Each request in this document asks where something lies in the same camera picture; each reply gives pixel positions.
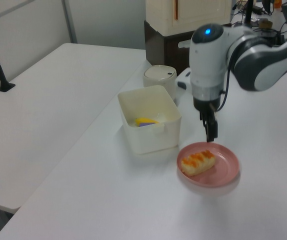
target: white plastic container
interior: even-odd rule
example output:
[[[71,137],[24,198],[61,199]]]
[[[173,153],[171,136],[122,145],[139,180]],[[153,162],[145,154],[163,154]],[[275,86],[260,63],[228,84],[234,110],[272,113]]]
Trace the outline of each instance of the white plastic container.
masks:
[[[146,21],[163,36],[231,21],[232,0],[145,0]]]
[[[150,153],[178,145],[181,114],[163,86],[155,85],[118,94],[124,131],[132,150]],[[137,118],[159,123],[138,127]]]
[[[163,86],[169,93],[172,100],[176,98],[177,71],[172,66],[154,65],[148,68],[143,74],[143,86]]]

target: white table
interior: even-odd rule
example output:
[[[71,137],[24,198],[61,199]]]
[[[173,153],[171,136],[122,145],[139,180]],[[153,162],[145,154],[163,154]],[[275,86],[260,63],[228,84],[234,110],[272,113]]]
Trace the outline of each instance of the white table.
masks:
[[[0,92],[1,210],[26,202],[143,62],[144,50],[64,44]]]
[[[121,92],[141,88],[145,65]],[[179,146],[136,155],[115,96],[0,232],[0,240],[287,239],[287,74],[264,92],[232,77],[218,112],[216,143],[232,150],[240,175],[204,188],[178,172],[177,155],[205,141],[192,96],[177,89]]]

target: cabinet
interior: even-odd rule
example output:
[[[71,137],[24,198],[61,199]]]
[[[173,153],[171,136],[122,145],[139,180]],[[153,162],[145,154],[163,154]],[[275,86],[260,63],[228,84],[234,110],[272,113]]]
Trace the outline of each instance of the cabinet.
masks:
[[[144,37],[146,59],[180,74],[189,67],[189,48],[179,48],[194,31],[208,23],[231,21],[232,0],[146,0]]]
[[[146,0],[146,21],[163,36],[196,30],[208,24],[228,24],[233,0]]]

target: purple object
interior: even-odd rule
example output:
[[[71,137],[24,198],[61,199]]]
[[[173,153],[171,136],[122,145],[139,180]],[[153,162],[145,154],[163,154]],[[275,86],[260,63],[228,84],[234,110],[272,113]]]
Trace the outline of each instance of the purple object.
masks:
[[[154,122],[141,122],[139,123],[139,127],[143,127],[143,126],[147,126],[147,125],[151,125],[151,124],[155,124]]]

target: yellow object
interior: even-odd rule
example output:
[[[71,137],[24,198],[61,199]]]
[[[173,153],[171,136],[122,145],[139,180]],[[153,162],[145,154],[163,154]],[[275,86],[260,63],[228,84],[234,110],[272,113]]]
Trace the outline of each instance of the yellow object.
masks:
[[[158,124],[158,121],[152,120],[150,118],[146,118],[146,117],[139,117],[135,119],[135,124],[137,124],[137,126],[139,126],[142,123],[154,123],[154,124]]]
[[[184,157],[181,161],[181,169],[183,173],[191,177],[210,169],[215,162],[215,155],[206,150]]]

